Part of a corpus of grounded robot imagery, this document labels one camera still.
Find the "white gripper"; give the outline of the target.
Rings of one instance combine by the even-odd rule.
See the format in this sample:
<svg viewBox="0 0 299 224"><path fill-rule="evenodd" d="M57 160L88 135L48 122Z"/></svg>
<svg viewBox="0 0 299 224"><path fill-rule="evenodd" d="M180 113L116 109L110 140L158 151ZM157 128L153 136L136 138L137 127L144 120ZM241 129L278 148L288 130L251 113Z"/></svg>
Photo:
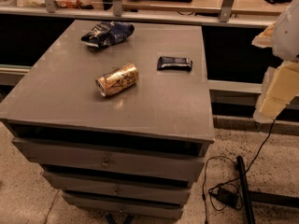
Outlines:
<svg viewBox="0 0 299 224"><path fill-rule="evenodd" d="M272 47L275 56L291 61L269 67L263 77L253 118L274 120L299 94L299 0L292 0L276 24L267 26L251 44L261 49Z"/></svg>

